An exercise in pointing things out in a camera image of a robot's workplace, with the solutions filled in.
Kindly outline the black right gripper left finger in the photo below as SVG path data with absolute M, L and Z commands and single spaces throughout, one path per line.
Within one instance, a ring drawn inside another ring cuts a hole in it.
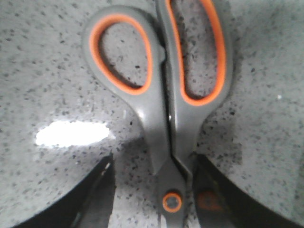
M 106 228 L 115 193 L 114 159 L 105 156 L 67 195 L 16 228 Z

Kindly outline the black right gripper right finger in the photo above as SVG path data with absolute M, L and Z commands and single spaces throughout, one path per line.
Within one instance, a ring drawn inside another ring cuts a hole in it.
M 197 157 L 193 190 L 202 228 L 298 228 L 247 195 L 204 155 Z

